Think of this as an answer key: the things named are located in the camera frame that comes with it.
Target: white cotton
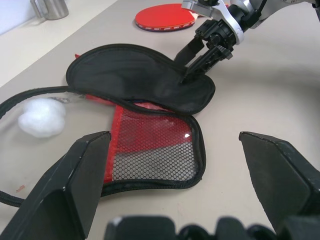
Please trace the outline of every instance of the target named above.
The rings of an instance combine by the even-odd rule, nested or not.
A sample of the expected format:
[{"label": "white cotton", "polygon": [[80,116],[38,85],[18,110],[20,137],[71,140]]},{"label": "white cotton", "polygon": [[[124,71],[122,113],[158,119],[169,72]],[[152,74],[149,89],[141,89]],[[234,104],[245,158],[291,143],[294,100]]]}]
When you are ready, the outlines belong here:
[{"label": "white cotton", "polygon": [[18,118],[19,127],[36,138],[49,138],[60,134],[65,126],[65,106],[56,100],[38,98],[24,105]]}]

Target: beige table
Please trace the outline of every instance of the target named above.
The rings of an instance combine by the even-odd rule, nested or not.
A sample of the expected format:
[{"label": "beige table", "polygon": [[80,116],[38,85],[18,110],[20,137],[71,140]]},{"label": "beige table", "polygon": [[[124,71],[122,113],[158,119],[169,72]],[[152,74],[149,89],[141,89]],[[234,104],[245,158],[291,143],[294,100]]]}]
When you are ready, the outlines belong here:
[{"label": "beige table", "polygon": [[[117,1],[1,87],[0,102],[27,89],[65,85],[74,54],[101,45],[138,44],[174,58],[203,19],[189,29],[169,33],[146,32],[133,23],[139,10],[169,2]],[[258,29],[247,31],[245,41],[235,47],[234,57],[208,72],[216,93],[196,115],[207,155],[202,181],[191,189],[140,190],[102,198],[89,239],[102,239],[107,222],[123,215],[167,215],[178,229],[197,223],[210,232],[217,219],[226,215],[239,218],[246,226],[270,226],[252,187],[238,135],[252,131],[288,140],[320,169],[319,45],[320,24],[308,4],[283,9]],[[39,140],[19,130],[21,105],[17,106],[0,124],[0,189],[25,198],[76,139],[110,129],[112,112],[92,102],[68,105],[64,132]],[[1,230],[16,210],[0,204]]]}]

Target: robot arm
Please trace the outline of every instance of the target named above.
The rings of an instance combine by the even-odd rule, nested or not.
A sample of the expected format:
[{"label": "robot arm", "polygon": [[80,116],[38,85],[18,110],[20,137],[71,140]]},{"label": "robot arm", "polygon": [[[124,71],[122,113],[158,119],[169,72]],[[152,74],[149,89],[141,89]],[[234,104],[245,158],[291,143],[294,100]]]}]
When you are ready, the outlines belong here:
[{"label": "robot arm", "polygon": [[302,2],[311,3],[320,19],[320,0],[183,0],[182,7],[210,17],[196,31],[191,42],[175,57],[180,65],[188,64],[205,46],[208,51],[186,70],[184,81],[191,81],[210,70],[217,62],[230,59],[234,45],[244,40],[244,32],[255,29],[278,10]]}]

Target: stainless steel mug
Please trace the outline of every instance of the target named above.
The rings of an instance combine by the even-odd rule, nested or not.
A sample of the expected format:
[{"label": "stainless steel mug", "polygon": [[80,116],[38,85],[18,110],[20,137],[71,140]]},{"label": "stainless steel mug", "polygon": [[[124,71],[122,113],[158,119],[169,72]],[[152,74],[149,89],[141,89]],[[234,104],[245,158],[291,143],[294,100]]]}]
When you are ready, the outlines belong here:
[{"label": "stainless steel mug", "polygon": [[[43,0],[46,12],[43,17],[48,20],[62,19],[69,14],[65,0]],[[36,0],[30,0],[33,10],[38,18],[42,18],[40,10],[36,4]]]}]

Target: table tennis racket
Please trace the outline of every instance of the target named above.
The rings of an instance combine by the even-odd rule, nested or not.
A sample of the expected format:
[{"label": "table tennis racket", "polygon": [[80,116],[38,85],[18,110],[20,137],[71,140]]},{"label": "table tennis racket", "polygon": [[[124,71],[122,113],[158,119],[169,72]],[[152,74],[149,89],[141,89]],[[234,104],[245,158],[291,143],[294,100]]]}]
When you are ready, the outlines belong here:
[{"label": "table tennis racket", "polygon": [[141,10],[135,16],[135,23],[146,31],[170,32],[191,27],[197,18],[198,14],[181,8],[181,3],[171,3]]}]

